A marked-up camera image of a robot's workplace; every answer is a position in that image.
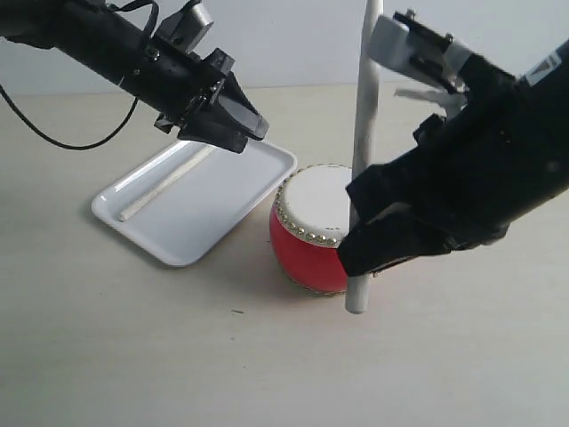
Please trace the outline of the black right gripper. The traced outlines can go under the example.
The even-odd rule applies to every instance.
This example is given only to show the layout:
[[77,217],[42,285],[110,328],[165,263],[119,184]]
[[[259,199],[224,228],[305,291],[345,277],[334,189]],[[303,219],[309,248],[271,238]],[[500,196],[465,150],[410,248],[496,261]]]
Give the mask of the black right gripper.
[[568,190],[568,58],[492,79],[410,153],[347,186],[357,216],[337,255],[350,278],[490,245]]

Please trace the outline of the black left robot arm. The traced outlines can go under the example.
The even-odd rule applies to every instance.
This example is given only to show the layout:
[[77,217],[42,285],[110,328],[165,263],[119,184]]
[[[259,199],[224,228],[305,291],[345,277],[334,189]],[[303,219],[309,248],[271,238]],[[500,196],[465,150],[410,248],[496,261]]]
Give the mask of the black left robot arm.
[[239,85],[234,59],[220,48],[194,51],[214,23],[204,3],[158,14],[155,1],[3,1],[1,36],[63,52],[156,111],[155,127],[176,129],[181,141],[241,153],[263,140],[268,121]]

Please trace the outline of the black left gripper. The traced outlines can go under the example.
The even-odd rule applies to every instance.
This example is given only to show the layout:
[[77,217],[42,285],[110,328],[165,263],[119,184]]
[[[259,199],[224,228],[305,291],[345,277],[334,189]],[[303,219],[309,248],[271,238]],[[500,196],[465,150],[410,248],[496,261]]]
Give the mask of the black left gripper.
[[[169,42],[152,42],[132,70],[133,93],[158,112],[154,127],[161,132],[180,127],[180,141],[240,154],[248,138],[262,141],[266,137],[269,124],[238,83],[232,71],[235,63],[219,48],[202,58]],[[187,125],[217,93],[217,115],[225,126],[200,121]]]

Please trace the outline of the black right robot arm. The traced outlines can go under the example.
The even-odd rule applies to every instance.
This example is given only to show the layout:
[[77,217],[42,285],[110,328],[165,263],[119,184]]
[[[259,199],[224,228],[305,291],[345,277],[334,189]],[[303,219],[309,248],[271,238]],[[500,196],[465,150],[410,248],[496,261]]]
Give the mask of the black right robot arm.
[[337,247],[349,277],[488,246],[568,188],[568,47],[520,77],[478,54],[460,71],[467,104],[433,114],[415,146],[346,188],[358,221]]

